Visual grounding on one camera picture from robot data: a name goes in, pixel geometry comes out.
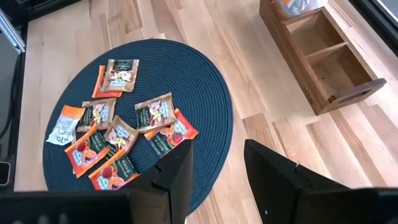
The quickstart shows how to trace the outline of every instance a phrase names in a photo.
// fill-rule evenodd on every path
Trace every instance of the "wooden cabinet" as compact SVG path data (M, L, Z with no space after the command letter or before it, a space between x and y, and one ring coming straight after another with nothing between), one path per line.
M362 101L386 84L324 7L280 21L271 1L261 0L260 15L315 114Z

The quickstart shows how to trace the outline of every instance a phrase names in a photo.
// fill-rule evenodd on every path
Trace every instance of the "blue woven rug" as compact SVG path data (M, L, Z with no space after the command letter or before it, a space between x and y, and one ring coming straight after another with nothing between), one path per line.
M116 114L136 127L134 104L173 93L174 106L199 131L193 143L193 189L190 212L209 194L231 144L233 110L226 83L220 72L199 51L170 40L141 40L122 45L99 56L68 85L55 105L45 137L50 134L64 105L81 106L90 101L98 66L109 58L139 59L139 71L132 93L123 93L116 103ZM104 161L76 179L64 153L66 147L44 142L43 167L49 190L93 190L88 179ZM129 154L139 173L158 160L143 135Z

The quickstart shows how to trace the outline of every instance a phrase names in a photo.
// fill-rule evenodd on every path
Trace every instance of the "wooden floor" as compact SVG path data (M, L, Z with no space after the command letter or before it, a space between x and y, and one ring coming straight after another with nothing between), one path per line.
M388 84L321 116L262 23L259 0L85 0L30 22L15 190L47 189L44 132L73 77L103 52L161 33L210 58L234 105L228 159L187 223L260 223L243 161L247 138L348 187L398 187L398 59L347 0L326 8Z

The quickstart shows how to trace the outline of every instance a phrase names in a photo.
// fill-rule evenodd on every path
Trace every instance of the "snack packet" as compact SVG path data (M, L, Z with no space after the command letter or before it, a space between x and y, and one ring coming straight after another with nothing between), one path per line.
M122 92L102 92L101 88L104 84L104 78L106 74L105 65L100 65L98 69L97 82L95 83L94 92L92 98L107 98L107 97L120 97Z
M86 111L77 124L77 131L86 132L93 124L97 125L98 130L107 129L112 123L115 104L116 98L84 101L81 107L86 108Z
M174 111L177 120L170 126L149 131L144 136L162 157L185 139L194 139L198 131L188 122L179 109Z
M88 177L96 190L117 190L139 174L127 154L106 161Z
M85 135L65 150L77 178L100 161L108 151L109 148L97 130L97 125L92 126Z
M105 141L109 142L110 147L107 157L113 157L118 152L127 154L138 138L138 135L139 132L137 130L130 127L118 115L115 115L111 125L104 134Z
M132 92L136 84L139 60L109 59L102 92Z
M59 146L64 146L73 141L72 132L75 130L84 112L84 108L76 108L68 105L63 106L55 127L49 134L49 138L45 141Z
M134 105L137 116L137 130L146 133L169 125L176 120L172 93Z

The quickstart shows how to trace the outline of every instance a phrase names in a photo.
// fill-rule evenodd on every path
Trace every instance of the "round rug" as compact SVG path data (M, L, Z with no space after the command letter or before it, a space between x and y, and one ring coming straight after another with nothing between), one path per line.
M115 114L136 127L134 104L172 92L174 107L195 127L199 135L193 142L193 188L190 212L209 194L231 144L233 111L226 83L213 63L199 51L171 40L140 40L112 49L87 65L67 86L55 105L45 138L52 131L64 105L81 106L91 101L98 67L109 58L139 59L136 85L132 93L123 93L116 102ZM44 142L43 167L49 190L89 190L88 178L104 161L79 179L64 150ZM158 157L141 134L129 157L139 173L145 172Z

